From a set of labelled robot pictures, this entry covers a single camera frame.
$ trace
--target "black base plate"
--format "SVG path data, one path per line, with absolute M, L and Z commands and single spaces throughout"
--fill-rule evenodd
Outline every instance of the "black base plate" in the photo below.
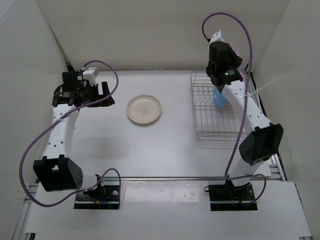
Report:
M 249 184 L 245 192 L 243 193 L 243 202 L 238 204 L 232 198 L 229 198 L 227 194 L 219 195 L 217 193 L 224 192 L 226 189 L 225 185 L 209 185 L 209 197 L 211 211 L 255 211 L 258 210 L 256 203 L 245 204 L 245 202 L 251 202 L 255 199 L 254 190 L 251 184 Z
M 78 192 L 75 195 L 73 208 L 117 210 L 119 207 L 119 185 L 104 185 L 101 187 L 104 189 L 105 194 L 110 197 L 107 201 L 96 203 L 97 199 Z

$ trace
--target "plate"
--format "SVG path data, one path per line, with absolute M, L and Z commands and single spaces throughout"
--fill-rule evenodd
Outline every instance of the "plate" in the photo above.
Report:
M 126 108 L 128 117 L 137 124 L 150 124 L 161 114 L 161 104 L 154 96 L 140 95 L 133 98 Z

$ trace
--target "dish rack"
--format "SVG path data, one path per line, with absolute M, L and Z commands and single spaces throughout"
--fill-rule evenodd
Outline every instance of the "dish rack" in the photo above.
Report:
M 205 71 L 192 71 L 190 74 L 193 122 L 195 135 L 199 140 L 234 141 L 239 133 L 241 119 L 230 104 L 217 107 L 214 103 L 215 86 Z M 248 92 L 252 93 L 254 86 L 249 82 Z M 252 96 L 256 103 L 257 96 Z

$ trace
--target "white wall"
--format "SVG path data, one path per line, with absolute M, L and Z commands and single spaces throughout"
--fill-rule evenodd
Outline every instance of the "white wall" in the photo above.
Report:
M 13 1 L 2 1 L 10 9 Z M 11 239 L 25 193 L 18 168 L 27 145 L 51 122 L 51 101 L 65 65 L 52 32 L 35 0 L 18 0 L 0 15 L 0 239 Z M 33 160 L 27 156 L 24 176 L 30 183 Z
M 37 0 L 76 69 L 86 61 L 108 61 L 117 69 L 205 68 L 208 44 L 203 20 L 224 11 L 242 19 L 258 60 L 289 0 Z M 248 62 L 246 36 L 226 16 L 209 20 L 206 32 L 223 29 Z
M 268 117 L 284 128 L 280 155 L 320 239 L 320 1 L 291 0 L 255 69 Z

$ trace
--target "metal wire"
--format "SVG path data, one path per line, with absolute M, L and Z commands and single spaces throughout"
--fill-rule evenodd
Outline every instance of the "metal wire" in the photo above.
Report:
M 234 141 L 237 138 L 241 120 L 230 104 L 217 107 L 214 103 L 215 86 L 205 71 L 190 74 L 193 123 L 199 140 Z

